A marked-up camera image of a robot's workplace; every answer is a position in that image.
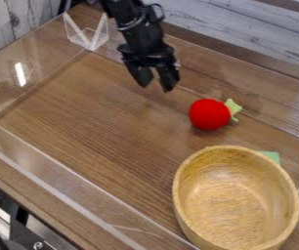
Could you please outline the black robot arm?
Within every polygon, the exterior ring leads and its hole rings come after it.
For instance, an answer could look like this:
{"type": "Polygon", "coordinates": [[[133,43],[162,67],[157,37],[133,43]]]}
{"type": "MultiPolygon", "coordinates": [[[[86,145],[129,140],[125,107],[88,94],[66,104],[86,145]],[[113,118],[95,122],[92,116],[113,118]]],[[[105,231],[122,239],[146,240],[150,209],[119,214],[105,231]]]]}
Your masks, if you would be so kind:
{"type": "Polygon", "coordinates": [[[154,11],[161,6],[145,4],[142,0],[98,0],[98,3],[123,36],[125,43],[118,45],[117,51],[138,85],[143,88],[149,85],[154,68],[162,91],[171,91],[179,73],[174,49],[163,42],[159,23],[165,15],[158,16],[154,11]]]}

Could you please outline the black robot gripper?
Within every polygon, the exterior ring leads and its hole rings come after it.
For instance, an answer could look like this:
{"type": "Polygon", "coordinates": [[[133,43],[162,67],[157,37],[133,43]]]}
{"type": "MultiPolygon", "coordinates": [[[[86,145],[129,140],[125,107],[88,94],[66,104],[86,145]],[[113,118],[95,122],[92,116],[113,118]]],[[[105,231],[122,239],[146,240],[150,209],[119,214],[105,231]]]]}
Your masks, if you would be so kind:
{"type": "Polygon", "coordinates": [[[117,48],[123,64],[141,87],[146,87],[153,79],[150,68],[158,74],[158,82],[163,92],[173,90],[179,81],[177,59],[173,48],[163,42],[163,31],[159,21],[133,19],[117,22],[117,31],[125,43],[117,48]]]}

